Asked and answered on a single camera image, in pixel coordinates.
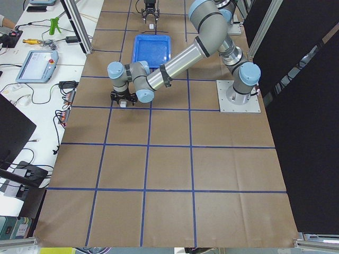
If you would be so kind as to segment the person hand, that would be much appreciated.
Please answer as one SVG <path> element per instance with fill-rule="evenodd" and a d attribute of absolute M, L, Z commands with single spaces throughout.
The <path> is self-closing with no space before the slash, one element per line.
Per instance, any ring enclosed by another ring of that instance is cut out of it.
<path fill-rule="evenodd" d="M 0 26 L 9 29 L 15 29 L 15 23 L 3 15 L 0 15 Z"/>

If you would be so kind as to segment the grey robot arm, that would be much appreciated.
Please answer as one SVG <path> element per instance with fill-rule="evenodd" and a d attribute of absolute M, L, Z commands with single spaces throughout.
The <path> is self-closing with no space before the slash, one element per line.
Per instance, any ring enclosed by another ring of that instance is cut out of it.
<path fill-rule="evenodd" d="M 170 87 L 171 81 L 194 64 L 215 53 L 219 53 L 223 63 L 233 72 L 243 58 L 242 50 L 235 46 L 228 34 L 236 4 L 232 1 L 194 1 L 189 10 L 189 19 L 198 35 L 192 44 L 169 61 L 150 71 L 146 61 L 138 61 L 125 66 L 127 81 L 133 83 L 135 93 L 128 93 L 132 103 L 148 103 L 162 86 Z"/>
<path fill-rule="evenodd" d="M 113 82 L 112 101 L 149 103 L 155 91 L 162 86 L 170 87 L 174 77 L 217 52 L 234 77 L 232 87 L 226 92 L 228 100 L 236 105 L 246 104 L 254 95 L 252 90 L 261 77 L 261 70 L 247 60 L 228 34 L 235 8 L 232 1 L 194 1 L 189 19 L 198 36 L 190 46 L 153 72 L 146 61 L 126 65 L 111 62 L 107 71 Z"/>

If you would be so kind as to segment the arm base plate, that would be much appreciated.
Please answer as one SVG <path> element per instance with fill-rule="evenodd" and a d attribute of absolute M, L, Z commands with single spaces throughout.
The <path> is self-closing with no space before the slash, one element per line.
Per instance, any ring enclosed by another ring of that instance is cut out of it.
<path fill-rule="evenodd" d="M 255 88 L 247 95 L 237 93 L 233 80 L 216 80 L 221 113 L 261 113 Z"/>

